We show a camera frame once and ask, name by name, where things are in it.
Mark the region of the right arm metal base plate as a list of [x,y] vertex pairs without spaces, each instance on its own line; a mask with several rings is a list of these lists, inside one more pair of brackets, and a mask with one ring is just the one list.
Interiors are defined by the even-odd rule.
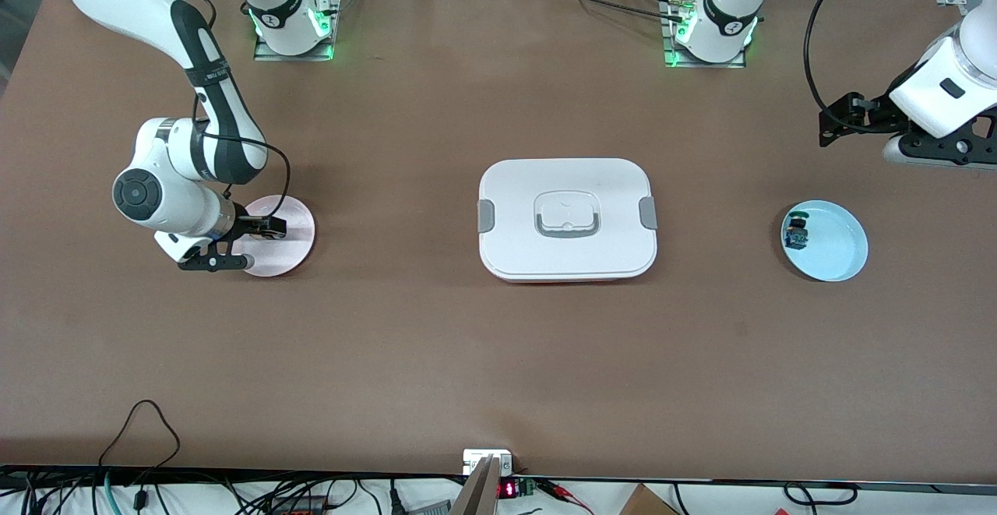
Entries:
[[299,55],[282,55],[265,43],[260,33],[254,46],[254,61],[257,62],[328,62],[335,56],[335,40],[339,22],[341,0],[319,0],[321,13],[313,13],[311,21],[322,34],[320,42]]

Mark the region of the red clip leads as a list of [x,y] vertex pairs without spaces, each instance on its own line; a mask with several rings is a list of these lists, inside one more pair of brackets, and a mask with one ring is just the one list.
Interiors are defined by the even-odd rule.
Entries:
[[551,480],[544,478],[535,478],[534,483],[535,486],[537,486],[538,490],[541,490],[541,492],[552,497],[553,499],[556,499],[563,503],[568,503],[570,505],[577,506],[583,509],[585,512],[587,512],[587,515],[596,515],[595,512],[588,507],[587,504],[577,499],[572,493],[569,492],[569,490],[558,484],[553,483]]

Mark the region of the small white electronics box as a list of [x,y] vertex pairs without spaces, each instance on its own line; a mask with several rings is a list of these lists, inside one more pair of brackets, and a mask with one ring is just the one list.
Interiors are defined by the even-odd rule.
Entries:
[[477,463],[488,457],[496,457],[501,465],[501,476],[509,477],[514,473],[514,456],[508,449],[464,449],[462,475],[470,476]]

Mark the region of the grey metal bar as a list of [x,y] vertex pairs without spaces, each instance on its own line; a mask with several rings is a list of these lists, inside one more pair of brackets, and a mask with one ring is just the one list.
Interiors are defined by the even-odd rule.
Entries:
[[478,458],[448,515],[495,515],[501,479],[501,455],[491,453]]

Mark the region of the pink round plate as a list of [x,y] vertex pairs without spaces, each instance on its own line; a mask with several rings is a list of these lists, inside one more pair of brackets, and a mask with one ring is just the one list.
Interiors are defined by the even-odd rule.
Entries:
[[293,196],[265,196],[247,206],[250,214],[262,216],[276,210],[275,217],[285,220],[286,235],[281,239],[264,239],[245,235],[234,242],[235,255],[250,257],[246,273],[256,277],[277,277],[289,273],[304,262],[315,242],[315,220],[308,207]]

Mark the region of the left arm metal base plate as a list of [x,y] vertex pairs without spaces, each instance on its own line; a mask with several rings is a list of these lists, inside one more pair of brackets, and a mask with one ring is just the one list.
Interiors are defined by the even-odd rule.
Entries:
[[683,20],[682,22],[674,22],[669,20],[669,17],[693,17],[693,13],[687,10],[684,6],[673,5],[669,2],[660,2],[659,9],[664,14],[662,22],[662,36],[664,43],[664,62],[669,67],[674,68],[716,68],[716,69],[741,69],[745,67],[747,61],[745,60],[745,49],[750,44],[752,37],[750,34],[745,36],[745,39],[740,45],[740,50],[736,56],[725,62],[709,62],[707,60],[702,60],[695,56],[687,46],[681,44],[678,40],[680,37],[684,37],[688,32],[691,31],[690,22]]

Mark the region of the white lidded storage box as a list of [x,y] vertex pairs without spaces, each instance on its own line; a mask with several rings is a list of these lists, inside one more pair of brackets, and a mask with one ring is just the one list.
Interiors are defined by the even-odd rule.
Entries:
[[478,185],[478,255],[508,282],[641,276],[657,257],[649,178],[626,159],[513,159]]

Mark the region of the light blue round plate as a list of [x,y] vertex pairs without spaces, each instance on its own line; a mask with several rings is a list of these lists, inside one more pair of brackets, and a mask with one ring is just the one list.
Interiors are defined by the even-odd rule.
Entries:
[[[784,225],[790,212],[807,212],[809,243],[801,251],[784,246]],[[788,262],[799,273],[822,282],[850,280],[868,260],[868,236],[858,219],[829,200],[805,200],[791,207],[782,220],[780,244]]]

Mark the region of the brown cardboard piece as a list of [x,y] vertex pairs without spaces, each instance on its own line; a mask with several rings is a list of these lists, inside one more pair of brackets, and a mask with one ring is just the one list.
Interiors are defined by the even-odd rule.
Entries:
[[619,515],[682,515],[644,484],[637,484]]

